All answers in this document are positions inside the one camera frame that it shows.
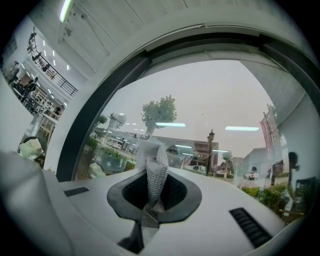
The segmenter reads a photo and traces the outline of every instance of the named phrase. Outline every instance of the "black slot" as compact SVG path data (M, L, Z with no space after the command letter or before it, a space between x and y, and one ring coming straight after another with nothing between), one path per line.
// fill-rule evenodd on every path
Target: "black slot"
M89 191L89 189L87 189L85 186L82 186L82 187L77 187L74 189L66 190L63 192L65 193L65 195L67 197L71 197L71 196L78 195L78 194L81 194L81 193L87 192L87 191Z
M229 211L255 248L268 242L272 236L243 208Z

